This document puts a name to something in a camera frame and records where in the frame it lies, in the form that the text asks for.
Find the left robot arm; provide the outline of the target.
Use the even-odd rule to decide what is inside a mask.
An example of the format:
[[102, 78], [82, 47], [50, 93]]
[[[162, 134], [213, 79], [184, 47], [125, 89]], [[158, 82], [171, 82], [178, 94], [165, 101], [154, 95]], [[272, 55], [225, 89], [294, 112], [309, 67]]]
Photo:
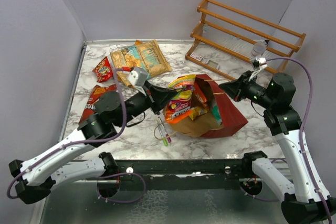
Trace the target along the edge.
[[94, 105], [95, 112], [65, 139], [32, 159], [9, 163], [14, 179], [7, 190], [8, 198], [19, 198], [29, 205], [46, 198], [62, 184], [117, 175], [119, 168], [111, 153], [103, 152], [84, 162], [76, 162], [75, 158], [118, 138], [127, 123], [146, 110], [159, 114], [177, 93], [148, 81], [141, 92], [127, 100], [120, 90], [104, 93]]

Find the yellow kettle chips bag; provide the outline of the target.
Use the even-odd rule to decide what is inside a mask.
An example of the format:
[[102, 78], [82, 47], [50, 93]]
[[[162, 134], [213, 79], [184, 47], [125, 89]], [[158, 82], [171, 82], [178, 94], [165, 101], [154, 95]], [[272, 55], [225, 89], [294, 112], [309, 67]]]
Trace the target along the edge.
[[140, 40], [136, 40], [135, 43], [134, 43], [134, 45], [140, 45], [140, 44], [143, 44], [143, 42], [140, 41]]

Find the red cheez-it snack bag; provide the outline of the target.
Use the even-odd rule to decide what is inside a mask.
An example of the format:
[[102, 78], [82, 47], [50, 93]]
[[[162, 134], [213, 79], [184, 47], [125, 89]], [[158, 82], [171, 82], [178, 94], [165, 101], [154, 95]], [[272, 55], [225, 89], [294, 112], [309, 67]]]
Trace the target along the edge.
[[107, 57], [104, 57], [92, 71], [99, 83], [106, 82], [113, 77], [112, 68]]

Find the red doritos chip bag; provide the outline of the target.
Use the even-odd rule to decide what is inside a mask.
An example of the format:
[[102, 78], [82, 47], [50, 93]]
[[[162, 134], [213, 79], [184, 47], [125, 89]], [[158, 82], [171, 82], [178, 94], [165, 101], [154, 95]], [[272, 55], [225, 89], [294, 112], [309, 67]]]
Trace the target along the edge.
[[108, 91], [115, 91], [117, 89], [116, 85], [110, 85], [108, 87], [102, 87], [95, 85], [90, 93], [90, 97], [85, 105], [79, 124], [85, 121], [90, 115], [94, 114], [95, 104], [99, 101], [99, 98]]

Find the red brown paper bag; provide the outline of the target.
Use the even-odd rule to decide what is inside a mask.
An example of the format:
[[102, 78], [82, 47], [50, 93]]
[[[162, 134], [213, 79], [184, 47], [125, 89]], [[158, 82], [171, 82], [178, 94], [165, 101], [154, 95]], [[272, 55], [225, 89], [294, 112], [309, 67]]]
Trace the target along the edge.
[[[215, 80], [206, 74], [196, 74], [195, 83], [209, 99], [209, 111], [198, 116], [194, 121], [187, 116], [176, 124], [167, 123], [174, 132], [190, 137], [218, 138], [229, 137], [238, 132], [248, 121], [241, 112], [233, 105], [228, 95], [219, 87]], [[215, 99], [222, 117], [222, 124], [218, 125], [211, 112], [211, 102]], [[191, 107], [201, 106], [201, 103], [192, 93]]]

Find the colourful orange candy bag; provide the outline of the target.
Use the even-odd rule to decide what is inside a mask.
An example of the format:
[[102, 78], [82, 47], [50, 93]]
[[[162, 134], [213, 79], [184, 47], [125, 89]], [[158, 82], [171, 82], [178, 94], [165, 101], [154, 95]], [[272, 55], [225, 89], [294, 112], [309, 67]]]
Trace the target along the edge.
[[164, 116], [167, 123], [176, 124], [191, 113], [191, 99], [195, 79], [195, 74], [189, 74], [179, 77], [169, 84], [169, 89], [171, 91], [177, 91], [177, 94], [165, 107]]

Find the gold foil snack bag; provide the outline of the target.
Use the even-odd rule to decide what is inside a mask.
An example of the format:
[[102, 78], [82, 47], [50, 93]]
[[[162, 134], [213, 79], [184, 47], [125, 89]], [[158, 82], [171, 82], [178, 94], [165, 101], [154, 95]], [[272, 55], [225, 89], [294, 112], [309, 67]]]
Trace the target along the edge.
[[128, 46], [110, 55], [115, 68], [143, 68], [149, 73], [148, 79], [172, 71], [156, 40]]

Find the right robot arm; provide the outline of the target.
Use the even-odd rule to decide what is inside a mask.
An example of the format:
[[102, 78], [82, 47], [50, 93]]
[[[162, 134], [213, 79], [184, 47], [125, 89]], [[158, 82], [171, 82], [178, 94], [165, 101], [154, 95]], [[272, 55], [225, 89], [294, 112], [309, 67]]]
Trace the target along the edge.
[[219, 87], [234, 101], [249, 99], [264, 108], [264, 121], [285, 156], [292, 179], [288, 180], [261, 151], [244, 154], [242, 173], [246, 177], [256, 175], [266, 183], [281, 202], [287, 223], [331, 222], [335, 198], [317, 173], [301, 129], [303, 123], [291, 106], [296, 91], [293, 78], [276, 73], [264, 88], [256, 83], [253, 72], [246, 71]]

